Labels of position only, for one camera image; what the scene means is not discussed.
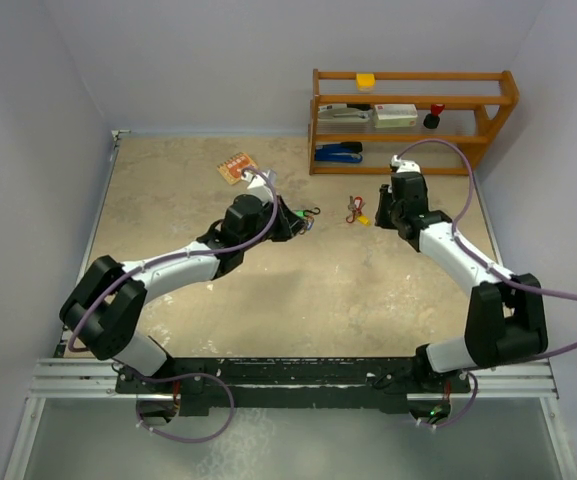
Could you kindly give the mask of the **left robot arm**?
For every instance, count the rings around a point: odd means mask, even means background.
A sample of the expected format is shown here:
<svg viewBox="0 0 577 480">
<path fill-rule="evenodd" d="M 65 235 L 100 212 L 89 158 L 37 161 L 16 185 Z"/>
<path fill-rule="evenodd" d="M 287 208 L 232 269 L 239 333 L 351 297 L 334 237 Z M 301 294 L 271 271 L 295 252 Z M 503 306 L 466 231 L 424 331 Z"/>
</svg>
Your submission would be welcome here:
<svg viewBox="0 0 577 480">
<path fill-rule="evenodd" d="M 244 254 L 270 240 L 286 242 L 306 227 L 282 198 L 237 196 L 224 217 L 185 247 L 142 261 L 97 258 L 62 305 L 59 319 L 99 360 L 119 361 L 138 373 L 152 392 L 170 387 L 172 358 L 137 331 L 151 301 L 194 283 L 213 281 L 238 268 Z"/>
</svg>

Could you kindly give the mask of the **red S-shaped carabiner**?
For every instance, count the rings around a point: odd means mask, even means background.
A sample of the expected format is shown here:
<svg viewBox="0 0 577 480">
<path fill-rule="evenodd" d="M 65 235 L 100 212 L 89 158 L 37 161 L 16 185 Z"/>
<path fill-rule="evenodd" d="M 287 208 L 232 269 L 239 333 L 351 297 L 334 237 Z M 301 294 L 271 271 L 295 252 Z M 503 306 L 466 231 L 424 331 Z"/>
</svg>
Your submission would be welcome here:
<svg viewBox="0 0 577 480">
<path fill-rule="evenodd" d="M 345 221 L 349 224 L 352 224 L 356 221 L 357 217 L 361 215 L 361 212 L 354 205 L 349 205 L 348 210 L 349 213 L 346 216 Z"/>
</svg>

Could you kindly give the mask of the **red key tag with key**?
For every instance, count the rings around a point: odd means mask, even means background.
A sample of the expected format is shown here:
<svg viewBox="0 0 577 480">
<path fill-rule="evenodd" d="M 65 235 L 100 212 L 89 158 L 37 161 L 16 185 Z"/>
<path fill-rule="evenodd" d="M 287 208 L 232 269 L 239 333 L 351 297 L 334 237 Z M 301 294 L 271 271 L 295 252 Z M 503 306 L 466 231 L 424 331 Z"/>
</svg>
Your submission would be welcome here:
<svg viewBox="0 0 577 480">
<path fill-rule="evenodd" d="M 353 215 L 361 215 L 364 205 L 365 202 L 361 196 L 350 196 L 348 209 Z"/>
</svg>

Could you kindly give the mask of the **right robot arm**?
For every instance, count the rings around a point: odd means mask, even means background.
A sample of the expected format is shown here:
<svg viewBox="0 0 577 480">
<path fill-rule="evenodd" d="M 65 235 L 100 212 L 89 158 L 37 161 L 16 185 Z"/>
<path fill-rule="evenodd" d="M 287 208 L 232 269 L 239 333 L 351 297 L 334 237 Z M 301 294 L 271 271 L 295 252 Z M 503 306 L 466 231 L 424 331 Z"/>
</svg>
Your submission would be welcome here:
<svg viewBox="0 0 577 480">
<path fill-rule="evenodd" d="M 464 334 L 418 347 L 413 380 L 424 391 L 435 391 L 448 373 L 490 368 L 525 360 L 548 346 L 542 296 L 532 274 L 515 275 L 490 261 L 452 227 L 441 210 L 430 210 L 422 174 L 392 172 L 379 188 L 376 225 L 395 230 L 416 252 L 435 261 L 469 296 Z"/>
</svg>

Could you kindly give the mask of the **yellow key tag with key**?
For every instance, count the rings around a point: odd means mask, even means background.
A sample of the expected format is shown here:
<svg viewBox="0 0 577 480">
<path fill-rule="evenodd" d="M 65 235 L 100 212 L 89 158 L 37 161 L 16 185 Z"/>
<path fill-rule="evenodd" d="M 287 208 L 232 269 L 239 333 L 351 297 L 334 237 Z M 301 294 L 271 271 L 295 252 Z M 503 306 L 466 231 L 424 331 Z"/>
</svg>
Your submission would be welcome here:
<svg viewBox="0 0 577 480">
<path fill-rule="evenodd" d="M 363 224 L 363 225 L 365 225 L 365 226 L 370 226 L 370 225 L 371 225 L 370 219 L 369 219 L 367 216 L 365 216 L 365 215 L 359 215 L 359 216 L 357 217 L 357 220 L 358 220 L 361 224 Z"/>
</svg>

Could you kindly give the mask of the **black S-shaped carabiner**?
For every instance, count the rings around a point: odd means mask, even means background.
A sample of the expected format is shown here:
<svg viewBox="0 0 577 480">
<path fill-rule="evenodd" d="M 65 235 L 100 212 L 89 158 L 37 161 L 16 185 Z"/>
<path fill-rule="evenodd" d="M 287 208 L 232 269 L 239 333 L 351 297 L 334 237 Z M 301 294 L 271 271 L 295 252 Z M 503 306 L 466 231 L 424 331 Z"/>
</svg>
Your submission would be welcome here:
<svg viewBox="0 0 577 480">
<path fill-rule="evenodd" d="M 313 209 L 304 209 L 303 213 L 305 216 L 311 217 L 319 215 L 321 213 L 321 210 L 319 207 L 314 207 Z"/>
</svg>

